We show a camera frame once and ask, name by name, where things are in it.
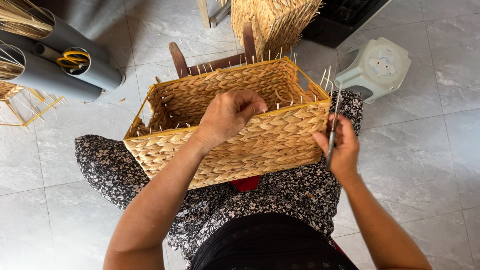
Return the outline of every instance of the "woman's left hand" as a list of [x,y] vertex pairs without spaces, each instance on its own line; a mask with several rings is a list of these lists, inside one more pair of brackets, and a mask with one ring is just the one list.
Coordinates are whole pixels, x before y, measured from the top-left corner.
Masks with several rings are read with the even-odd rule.
[[256,114],[267,111],[265,101],[252,90],[218,94],[208,105],[193,138],[204,153],[238,134]]

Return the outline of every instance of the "chair backrest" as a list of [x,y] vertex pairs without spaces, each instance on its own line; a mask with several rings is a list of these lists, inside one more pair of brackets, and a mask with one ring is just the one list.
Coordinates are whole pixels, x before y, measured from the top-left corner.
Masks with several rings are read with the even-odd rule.
[[257,56],[255,53],[255,42],[253,39],[253,30],[252,23],[246,22],[243,24],[243,42],[245,47],[245,52],[230,57],[213,60],[206,63],[201,63],[195,66],[187,66],[185,57],[180,51],[179,47],[175,42],[170,42],[168,44],[168,49],[170,49],[170,54],[172,55],[173,63],[175,64],[175,69],[179,78],[186,77],[188,75],[198,75],[202,73],[207,73],[214,71],[217,68],[227,68],[229,66],[234,66],[242,63],[256,63]]

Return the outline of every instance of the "black and white floral fabric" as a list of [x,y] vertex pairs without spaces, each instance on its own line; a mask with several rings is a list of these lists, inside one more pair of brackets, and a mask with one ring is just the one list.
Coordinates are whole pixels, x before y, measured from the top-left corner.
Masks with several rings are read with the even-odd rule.
[[[363,113],[361,95],[344,91],[342,97],[340,113],[352,120],[358,136]],[[76,138],[75,149],[89,184],[121,210],[149,181],[121,141],[85,135]],[[262,175],[254,190],[240,192],[230,183],[192,189],[185,195],[166,241],[171,248],[181,250],[189,265],[201,244],[228,220],[258,213],[284,213],[322,233],[333,246],[330,234],[340,190],[338,181],[325,168],[324,156],[311,165]]]

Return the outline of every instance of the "light blue stool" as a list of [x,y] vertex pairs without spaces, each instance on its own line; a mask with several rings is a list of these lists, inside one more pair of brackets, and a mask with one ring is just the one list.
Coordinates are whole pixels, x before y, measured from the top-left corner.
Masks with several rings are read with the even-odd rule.
[[335,77],[336,87],[369,89],[372,95],[363,101],[368,104],[400,87],[411,63],[407,50],[383,37],[353,47],[348,53],[356,50],[355,61]]

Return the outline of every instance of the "braided weave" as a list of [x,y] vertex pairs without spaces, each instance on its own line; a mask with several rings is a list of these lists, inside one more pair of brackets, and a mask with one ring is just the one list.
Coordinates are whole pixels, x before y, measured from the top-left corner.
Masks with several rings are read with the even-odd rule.
[[0,81],[0,100],[7,100],[23,89],[23,86]]
[[232,0],[233,31],[243,46],[243,24],[252,22],[257,56],[286,53],[315,16],[322,0]]
[[[152,118],[145,126],[136,117],[124,143],[152,178],[188,140],[216,94],[252,89],[269,112],[250,119],[238,135],[210,151],[190,188],[316,162],[321,150],[312,133],[326,130],[330,99],[317,85],[309,84],[304,92],[297,82],[296,66],[281,59],[153,85],[147,97]],[[186,123],[192,127],[175,129]]]

